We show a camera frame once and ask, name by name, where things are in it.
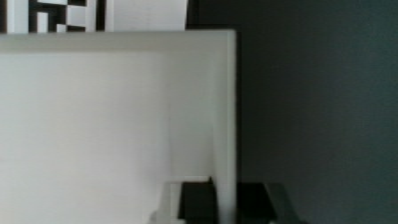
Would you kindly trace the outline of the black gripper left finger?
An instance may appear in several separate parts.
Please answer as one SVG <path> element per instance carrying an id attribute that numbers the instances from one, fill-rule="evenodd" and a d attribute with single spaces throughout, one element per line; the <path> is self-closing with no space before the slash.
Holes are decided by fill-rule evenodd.
<path id="1" fill-rule="evenodd" d="M 165 182 L 151 224 L 218 224 L 216 190 L 209 177 Z"/>

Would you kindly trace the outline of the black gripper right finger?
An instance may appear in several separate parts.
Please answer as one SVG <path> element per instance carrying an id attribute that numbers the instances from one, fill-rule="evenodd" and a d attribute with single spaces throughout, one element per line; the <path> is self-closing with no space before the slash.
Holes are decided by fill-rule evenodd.
<path id="1" fill-rule="evenodd" d="M 280 183 L 238 184 L 238 224 L 309 224 L 298 217 Z"/>

